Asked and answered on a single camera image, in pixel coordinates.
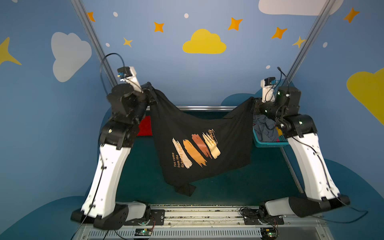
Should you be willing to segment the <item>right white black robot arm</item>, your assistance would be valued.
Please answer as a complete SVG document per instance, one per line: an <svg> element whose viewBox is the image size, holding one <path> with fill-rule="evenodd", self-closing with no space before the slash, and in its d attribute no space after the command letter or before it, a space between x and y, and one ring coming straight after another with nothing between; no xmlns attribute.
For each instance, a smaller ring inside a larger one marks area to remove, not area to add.
<svg viewBox="0 0 384 240"><path fill-rule="evenodd" d="M340 193L323 158L317 128L309 115L299 114L301 91L285 86L273 94L273 87L262 88L258 103L260 114L277 123L293 149L304 180L304 197L266 201L266 216L296 215L300 218L348 207L348 196Z"/></svg>

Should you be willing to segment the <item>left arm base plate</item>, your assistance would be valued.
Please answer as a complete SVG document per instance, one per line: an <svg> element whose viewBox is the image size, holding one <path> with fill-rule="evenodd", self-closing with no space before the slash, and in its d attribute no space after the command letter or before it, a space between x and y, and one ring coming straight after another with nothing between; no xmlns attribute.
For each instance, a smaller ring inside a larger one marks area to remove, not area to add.
<svg viewBox="0 0 384 240"><path fill-rule="evenodd" d="M124 226L163 226L165 221L165 210L155 209L146 213L141 219L133 219L124 222Z"/></svg>

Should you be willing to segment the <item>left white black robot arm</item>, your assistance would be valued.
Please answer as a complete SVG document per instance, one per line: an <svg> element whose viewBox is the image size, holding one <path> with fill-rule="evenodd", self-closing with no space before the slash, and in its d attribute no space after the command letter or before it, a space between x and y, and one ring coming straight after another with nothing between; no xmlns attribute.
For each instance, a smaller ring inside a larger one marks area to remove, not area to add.
<svg viewBox="0 0 384 240"><path fill-rule="evenodd" d="M120 84L113 87L107 99L112 115L103 126L99 138L100 153L89 194L71 220L93 224L101 230L118 230L124 225L146 224L151 209L141 202L117 203L116 194L124 164L140 131L147 107L157 97L151 83L139 87Z"/></svg>

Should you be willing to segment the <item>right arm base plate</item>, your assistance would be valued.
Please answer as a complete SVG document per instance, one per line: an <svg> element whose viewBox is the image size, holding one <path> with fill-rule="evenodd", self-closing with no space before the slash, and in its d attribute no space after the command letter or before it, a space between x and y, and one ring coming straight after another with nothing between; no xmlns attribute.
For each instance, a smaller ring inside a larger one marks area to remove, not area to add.
<svg viewBox="0 0 384 240"><path fill-rule="evenodd" d="M240 215L243 217L245 225L269 225L276 227L283 225L282 216L270 216L263 209L241 208Z"/></svg>

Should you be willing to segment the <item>black printed t shirt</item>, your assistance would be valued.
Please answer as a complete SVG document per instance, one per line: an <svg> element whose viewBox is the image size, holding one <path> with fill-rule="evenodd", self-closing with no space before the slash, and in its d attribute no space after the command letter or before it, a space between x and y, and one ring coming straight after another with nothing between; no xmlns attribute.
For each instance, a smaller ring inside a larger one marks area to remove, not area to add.
<svg viewBox="0 0 384 240"><path fill-rule="evenodd" d="M165 182L191 196L191 183L251 162L255 98L220 119L201 119L178 109L159 90L151 105L151 128Z"/></svg>

